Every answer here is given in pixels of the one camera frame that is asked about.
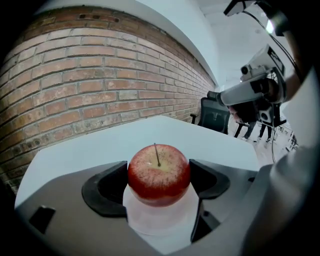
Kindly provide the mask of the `black office chair with jacket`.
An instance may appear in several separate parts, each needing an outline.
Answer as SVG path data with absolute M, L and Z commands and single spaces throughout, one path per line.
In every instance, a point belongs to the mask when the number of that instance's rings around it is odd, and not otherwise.
M 196 118 L 200 116 L 198 126 L 228 134 L 228 124 L 230 112 L 226 106 L 220 105 L 213 99 L 203 97 L 200 101 L 200 114 L 192 113 L 192 124 L 195 124 Z

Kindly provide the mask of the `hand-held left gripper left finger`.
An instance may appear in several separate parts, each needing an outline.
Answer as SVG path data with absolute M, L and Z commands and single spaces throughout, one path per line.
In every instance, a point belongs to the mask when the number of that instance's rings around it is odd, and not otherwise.
M 58 256 L 160 256 L 130 228 L 127 162 L 59 176 L 16 206 L 25 227 Z

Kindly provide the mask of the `person's right forearm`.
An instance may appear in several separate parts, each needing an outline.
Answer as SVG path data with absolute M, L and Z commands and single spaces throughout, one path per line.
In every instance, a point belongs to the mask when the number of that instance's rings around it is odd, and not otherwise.
M 295 94 L 298 92 L 302 84 L 307 79 L 308 74 L 310 73 L 312 66 L 297 72 L 296 70 L 285 80 L 286 85 L 286 98 L 285 102 L 290 101 Z

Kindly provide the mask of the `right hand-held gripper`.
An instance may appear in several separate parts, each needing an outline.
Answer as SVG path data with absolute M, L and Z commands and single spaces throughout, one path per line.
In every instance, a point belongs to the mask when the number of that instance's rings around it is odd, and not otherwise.
M 280 105 L 287 97 L 284 81 L 285 66 L 270 45 L 256 53 L 241 67 L 241 83 L 222 92 L 209 91 L 207 97 L 221 106 L 252 103 L 257 121 L 278 127 L 286 121 L 280 118 Z

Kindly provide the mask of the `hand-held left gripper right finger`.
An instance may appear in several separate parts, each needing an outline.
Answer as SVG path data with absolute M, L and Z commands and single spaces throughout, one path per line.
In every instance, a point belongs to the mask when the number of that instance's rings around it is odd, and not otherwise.
M 209 234 L 176 256 L 319 256 L 320 144 L 262 167 Z

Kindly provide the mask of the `red apple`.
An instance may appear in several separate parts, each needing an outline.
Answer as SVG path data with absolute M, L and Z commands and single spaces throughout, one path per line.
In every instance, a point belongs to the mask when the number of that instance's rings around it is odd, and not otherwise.
M 152 144 L 131 159 L 128 186 L 133 195 L 151 207 L 167 207 L 180 200 L 191 183 L 189 161 L 177 148 Z

